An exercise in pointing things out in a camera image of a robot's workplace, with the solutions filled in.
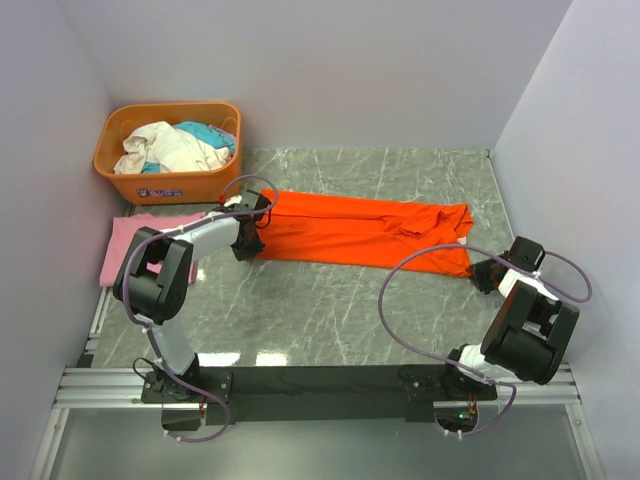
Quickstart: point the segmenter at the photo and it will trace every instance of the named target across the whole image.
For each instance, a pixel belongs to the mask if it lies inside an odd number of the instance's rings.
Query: blue cloth
[[[173,128],[190,133],[201,142],[207,143],[213,148],[228,147],[232,154],[236,153],[236,142],[233,140],[233,137],[216,127],[210,127],[197,122],[182,122],[174,125]]]
[[[144,162],[142,166],[142,173],[160,173],[161,171],[159,163]]]

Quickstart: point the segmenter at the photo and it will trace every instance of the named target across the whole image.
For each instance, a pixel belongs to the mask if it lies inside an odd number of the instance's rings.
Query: gray wall
[[[53,2],[0,3],[0,465],[26,478],[98,295],[109,217],[92,172],[112,103]]]
[[[116,104],[223,98],[254,146],[493,147],[570,0],[58,0]]]
[[[611,479],[640,469],[639,24],[635,0],[574,0],[495,152],[516,233],[594,281],[569,360]]]

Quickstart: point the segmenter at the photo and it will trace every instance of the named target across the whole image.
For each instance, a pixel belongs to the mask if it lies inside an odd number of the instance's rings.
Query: marble tabletop
[[[474,220],[468,243],[501,252],[512,241],[486,151],[254,149],[245,151],[243,169],[285,190],[467,203]],[[175,205],[137,207],[135,213],[203,210],[206,205]],[[231,249],[220,249],[199,262],[180,315],[206,365],[426,362],[395,343],[380,324],[376,301],[386,274],[347,265],[238,263]],[[385,297],[396,332],[443,355],[480,342],[501,304],[497,293],[485,296],[466,279],[413,272],[400,272]],[[150,355],[145,336],[110,298],[92,366],[128,367],[134,358]]]

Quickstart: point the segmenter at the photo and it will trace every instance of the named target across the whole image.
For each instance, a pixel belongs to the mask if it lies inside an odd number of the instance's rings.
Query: folded clothing
[[[227,147],[232,154],[236,153],[235,137],[213,125],[210,126],[198,122],[182,122],[174,125],[173,128],[188,132],[201,142],[211,145],[213,148]]]
[[[273,200],[273,191],[263,194]],[[259,258],[395,267],[423,248],[458,243],[473,226],[469,207],[280,191],[271,223],[260,230]],[[469,276],[466,250],[418,257],[403,269]]]
[[[138,229],[142,227],[151,227],[156,230],[175,228],[199,220],[204,217],[204,215],[204,212],[200,212],[184,217],[154,217],[148,213],[142,213],[131,217],[114,218],[111,239],[109,240],[107,254],[104,258],[104,264],[102,265],[102,272],[100,273],[100,286],[113,286],[122,262],[124,262],[127,256],[127,250],[129,250],[131,240],[133,240],[133,236]],[[197,265],[194,262],[193,265],[191,265],[191,271],[189,273],[189,283],[195,281],[196,267]],[[160,271],[160,265],[149,265],[149,269],[157,273]]]
[[[160,172],[217,170],[231,157],[228,147],[214,148],[167,122],[135,129],[122,145],[127,153],[113,169],[119,174],[149,171],[149,164],[158,164]]]

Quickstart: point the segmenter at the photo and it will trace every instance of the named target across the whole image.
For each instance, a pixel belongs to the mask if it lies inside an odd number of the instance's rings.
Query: white towel
[[[127,153],[116,163],[115,173],[140,173],[145,162],[159,163],[162,172],[217,170],[231,156],[227,147],[213,148],[167,122],[137,128],[122,144]]]

